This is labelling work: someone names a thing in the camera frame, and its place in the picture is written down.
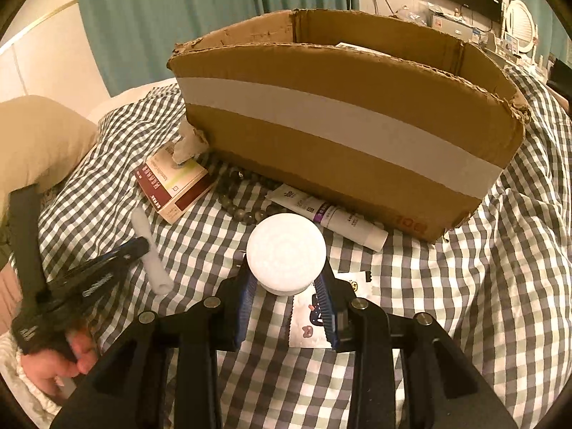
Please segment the person left hand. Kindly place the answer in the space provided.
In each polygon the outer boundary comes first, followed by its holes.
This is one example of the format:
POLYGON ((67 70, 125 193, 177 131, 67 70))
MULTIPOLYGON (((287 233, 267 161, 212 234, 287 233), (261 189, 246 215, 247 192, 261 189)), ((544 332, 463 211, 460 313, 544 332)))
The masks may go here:
POLYGON ((53 350, 23 354, 20 363, 26 377, 54 403, 62 405, 68 397, 58 385, 62 378, 87 375, 98 360, 98 351, 90 331, 81 329, 66 332, 66 339, 76 361, 53 350))

